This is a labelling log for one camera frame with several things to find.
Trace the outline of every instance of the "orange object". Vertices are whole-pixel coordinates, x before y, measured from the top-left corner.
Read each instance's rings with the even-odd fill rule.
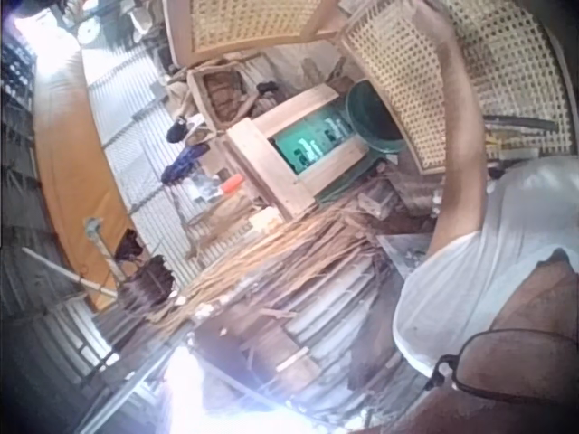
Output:
[[[232,177],[225,180],[223,184],[221,184],[221,189],[223,194],[233,193],[235,190],[239,188],[239,186],[243,183],[243,175],[235,174]]]

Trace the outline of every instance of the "white t-shirt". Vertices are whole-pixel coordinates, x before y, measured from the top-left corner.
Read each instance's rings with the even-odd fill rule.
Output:
[[[557,248],[579,272],[579,159],[553,156],[513,168],[487,197],[481,231],[428,258],[406,280],[394,340],[426,376],[444,354],[489,329],[541,260]]]

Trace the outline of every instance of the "orange wall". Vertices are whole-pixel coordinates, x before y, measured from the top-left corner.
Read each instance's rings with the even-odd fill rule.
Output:
[[[81,51],[76,47],[58,62],[49,53],[38,56],[34,91],[37,165],[52,223],[73,269],[114,288],[107,264],[84,234],[84,221],[103,219],[101,234],[111,250],[132,222],[100,145]],[[91,296],[99,308],[110,302],[105,296]]]

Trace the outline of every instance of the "wooden stick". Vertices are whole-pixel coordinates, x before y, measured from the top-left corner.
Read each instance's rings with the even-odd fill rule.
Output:
[[[64,277],[69,278],[70,280],[72,280],[74,282],[81,283],[84,287],[86,287],[88,289],[92,289],[94,291],[97,291],[101,294],[104,294],[105,296],[117,298],[117,291],[106,288],[102,285],[99,285],[98,283],[92,282],[92,281],[87,280],[85,278],[82,278],[78,274],[74,274],[72,271],[69,271],[64,267],[61,267],[60,265],[57,265],[54,262],[50,262],[44,256],[39,255],[38,253],[28,249],[27,247],[22,247],[22,250],[24,253],[26,253],[27,255],[38,260],[39,262],[44,264],[49,269],[53,269],[54,271],[61,273]]]

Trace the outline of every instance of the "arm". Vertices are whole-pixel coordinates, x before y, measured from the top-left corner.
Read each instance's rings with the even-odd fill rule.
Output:
[[[433,0],[410,0],[404,7],[411,21],[436,47],[441,65],[446,120],[446,180],[441,214],[428,256],[483,222],[487,153],[482,113],[452,25]]]

